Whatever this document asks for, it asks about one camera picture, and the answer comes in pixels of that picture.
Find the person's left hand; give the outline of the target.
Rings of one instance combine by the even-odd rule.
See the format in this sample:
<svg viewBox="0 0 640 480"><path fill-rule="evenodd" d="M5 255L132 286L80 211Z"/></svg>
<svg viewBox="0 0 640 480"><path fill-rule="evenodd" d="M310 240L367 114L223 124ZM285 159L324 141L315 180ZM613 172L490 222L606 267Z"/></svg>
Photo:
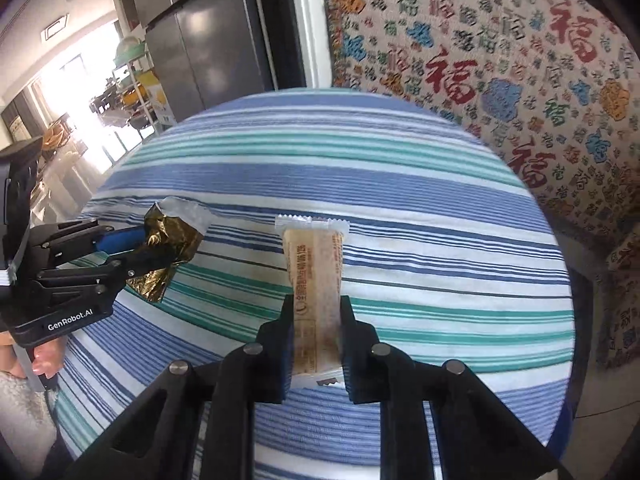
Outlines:
<svg viewBox="0 0 640 480"><path fill-rule="evenodd" d="M13 350L14 340L9 332L2 332L0 335L1 363L3 373L8 373L17 378L25 378L26 373L21 364L17 361L17 356ZM67 337L51 340L35 348L34 359L32 360L32 371L40 376L44 375L48 379L52 378L63 368Z"/></svg>

